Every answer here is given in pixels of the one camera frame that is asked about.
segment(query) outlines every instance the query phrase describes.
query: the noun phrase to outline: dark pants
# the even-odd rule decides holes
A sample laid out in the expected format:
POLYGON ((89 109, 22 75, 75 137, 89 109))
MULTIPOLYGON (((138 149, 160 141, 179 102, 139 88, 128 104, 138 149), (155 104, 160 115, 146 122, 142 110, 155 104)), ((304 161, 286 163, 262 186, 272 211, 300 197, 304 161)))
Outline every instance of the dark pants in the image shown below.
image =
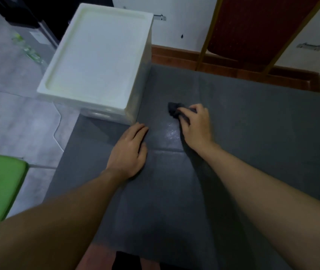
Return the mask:
MULTIPOLYGON (((117 251, 112 270, 124 270, 124 269, 141 270, 140 257, 130 255, 121 251, 117 251)), ((176 267, 176 266, 172 266, 165 263, 160 263, 160 269, 186 270, 185 268, 176 267)))

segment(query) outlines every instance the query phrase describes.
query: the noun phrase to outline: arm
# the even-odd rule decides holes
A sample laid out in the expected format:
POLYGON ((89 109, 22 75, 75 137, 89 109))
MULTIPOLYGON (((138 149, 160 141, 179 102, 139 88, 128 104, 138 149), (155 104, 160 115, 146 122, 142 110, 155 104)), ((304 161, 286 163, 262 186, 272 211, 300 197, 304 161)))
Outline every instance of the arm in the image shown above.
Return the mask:
POLYGON ((179 108, 186 143, 216 172, 251 222, 296 269, 320 269, 320 201, 251 167, 212 140, 209 111, 179 108))
POLYGON ((0 269, 75 269, 113 194, 143 167, 147 130, 138 123, 127 129, 99 177, 1 222, 0 269))

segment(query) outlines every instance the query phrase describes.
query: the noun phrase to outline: forearm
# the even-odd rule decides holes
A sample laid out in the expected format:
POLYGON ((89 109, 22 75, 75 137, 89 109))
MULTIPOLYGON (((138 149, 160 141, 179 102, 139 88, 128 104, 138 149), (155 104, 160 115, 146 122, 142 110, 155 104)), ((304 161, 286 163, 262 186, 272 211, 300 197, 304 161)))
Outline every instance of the forearm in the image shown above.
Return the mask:
POLYGON ((199 153, 252 223, 295 268, 320 268, 320 201, 251 167, 218 145, 199 153))
POLYGON ((124 175, 98 178, 0 223, 0 269, 75 269, 124 175))

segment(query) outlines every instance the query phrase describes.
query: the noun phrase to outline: hand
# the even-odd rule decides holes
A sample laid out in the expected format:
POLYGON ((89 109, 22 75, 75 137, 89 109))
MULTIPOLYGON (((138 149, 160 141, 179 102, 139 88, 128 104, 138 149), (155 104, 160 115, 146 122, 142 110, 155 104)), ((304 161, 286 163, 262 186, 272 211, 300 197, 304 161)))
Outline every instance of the hand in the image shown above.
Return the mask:
POLYGON ((200 156, 203 150, 213 145, 211 134, 211 124, 209 110, 204 108, 202 104, 191 105, 190 108, 196 109, 197 113, 186 108, 178 108, 190 120, 190 125, 184 118, 179 116, 182 131, 186 143, 196 151, 200 156))
POLYGON ((147 154, 145 142, 141 146, 140 143, 148 129, 138 122, 128 128, 111 151, 106 169, 121 171, 125 175, 125 180, 139 172, 145 164, 147 154))

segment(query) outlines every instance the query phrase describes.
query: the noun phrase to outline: left hand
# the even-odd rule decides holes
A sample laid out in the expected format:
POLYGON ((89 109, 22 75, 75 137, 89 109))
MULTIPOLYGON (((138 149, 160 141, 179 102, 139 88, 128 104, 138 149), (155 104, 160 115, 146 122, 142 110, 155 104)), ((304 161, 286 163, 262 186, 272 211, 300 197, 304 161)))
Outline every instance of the left hand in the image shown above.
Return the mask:
POLYGON ((143 142, 140 145, 140 143, 148 129, 138 122, 128 128, 111 151, 106 169, 121 171, 126 179, 138 173, 146 160, 146 144, 143 142))

